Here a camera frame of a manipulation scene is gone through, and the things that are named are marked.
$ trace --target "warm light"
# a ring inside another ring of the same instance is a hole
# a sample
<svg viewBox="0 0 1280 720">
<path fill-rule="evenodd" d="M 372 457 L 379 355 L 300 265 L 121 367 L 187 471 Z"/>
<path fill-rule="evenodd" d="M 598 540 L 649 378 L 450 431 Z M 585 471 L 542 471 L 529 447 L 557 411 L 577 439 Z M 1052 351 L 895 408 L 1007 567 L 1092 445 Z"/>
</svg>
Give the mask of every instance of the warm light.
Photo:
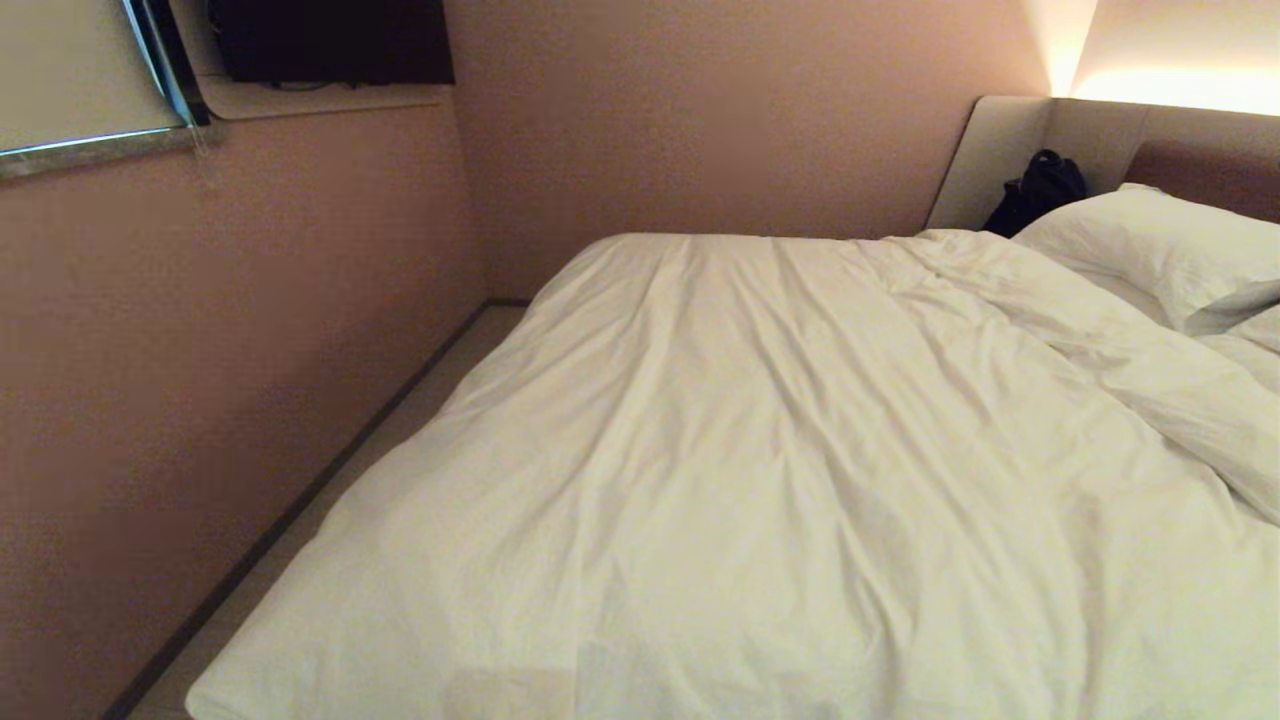
<svg viewBox="0 0 1280 720">
<path fill-rule="evenodd" d="M 1144 68 L 1078 78 L 1074 97 L 1280 115 L 1280 69 Z"/>
<path fill-rule="evenodd" d="M 1030 26 L 1048 76 L 1048 92 L 1053 97 L 1065 97 L 1071 92 L 1097 4 L 1098 0 L 1023 0 L 1027 24 Z"/>
</svg>

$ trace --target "pillow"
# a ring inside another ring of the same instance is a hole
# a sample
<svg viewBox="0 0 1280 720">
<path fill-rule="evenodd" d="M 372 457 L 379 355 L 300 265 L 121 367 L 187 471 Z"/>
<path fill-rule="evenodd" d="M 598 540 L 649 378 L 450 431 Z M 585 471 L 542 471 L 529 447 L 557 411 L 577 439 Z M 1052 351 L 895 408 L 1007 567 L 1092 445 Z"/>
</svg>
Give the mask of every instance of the pillow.
<svg viewBox="0 0 1280 720">
<path fill-rule="evenodd" d="M 1155 295 L 1174 328 L 1225 332 L 1280 301 L 1280 225 L 1140 184 L 1064 205 L 1014 237 Z"/>
<path fill-rule="evenodd" d="M 1231 328 L 1226 334 L 1243 337 L 1244 340 L 1271 348 L 1272 352 L 1280 352 L 1280 306 L 1254 315 L 1252 319 Z"/>
<path fill-rule="evenodd" d="M 1248 370 L 1262 387 L 1280 395 L 1280 354 L 1276 351 L 1233 334 L 1213 334 L 1197 340 Z"/>
</svg>

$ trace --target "pink wall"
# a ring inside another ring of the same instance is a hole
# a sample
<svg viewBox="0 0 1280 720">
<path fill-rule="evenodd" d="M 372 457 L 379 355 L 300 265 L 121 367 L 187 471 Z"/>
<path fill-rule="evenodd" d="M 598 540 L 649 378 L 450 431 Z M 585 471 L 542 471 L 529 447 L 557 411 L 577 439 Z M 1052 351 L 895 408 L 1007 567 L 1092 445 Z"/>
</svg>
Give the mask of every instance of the pink wall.
<svg viewBox="0 0 1280 720">
<path fill-rule="evenodd" d="M 486 296 L 452 106 L 0 186 L 0 716 L 95 717 Z"/>
<path fill-rule="evenodd" d="M 968 113 L 1043 95 L 1021 0 L 448 3 L 495 295 L 621 231 L 918 231 Z"/>
</svg>

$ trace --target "bag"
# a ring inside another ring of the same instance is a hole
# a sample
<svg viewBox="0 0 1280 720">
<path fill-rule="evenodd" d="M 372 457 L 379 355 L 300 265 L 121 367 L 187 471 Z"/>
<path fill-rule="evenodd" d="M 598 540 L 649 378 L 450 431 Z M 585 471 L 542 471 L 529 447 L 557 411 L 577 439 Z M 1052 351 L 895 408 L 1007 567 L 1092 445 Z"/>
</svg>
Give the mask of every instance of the bag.
<svg viewBox="0 0 1280 720">
<path fill-rule="evenodd" d="M 1075 163 L 1052 150 L 1041 150 L 1020 179 L 1005 183 L 1005 199 L 982 229 L 1014 237 L 1050 210 L 1087 196 L 1084 176 Z"/>
</svg>

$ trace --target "television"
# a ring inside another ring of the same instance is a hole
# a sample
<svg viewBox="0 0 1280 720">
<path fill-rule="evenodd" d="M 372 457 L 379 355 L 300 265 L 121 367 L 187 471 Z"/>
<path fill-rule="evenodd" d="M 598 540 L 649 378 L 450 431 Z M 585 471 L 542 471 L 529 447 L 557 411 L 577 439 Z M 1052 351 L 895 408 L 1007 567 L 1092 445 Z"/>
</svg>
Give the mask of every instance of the television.
<svg viewBox="0 0 1280 720">
<path fill-rule="evenodd" d="M 238 82 L 452 85 L 443 0 L 209 0 Z"/>
</svg>

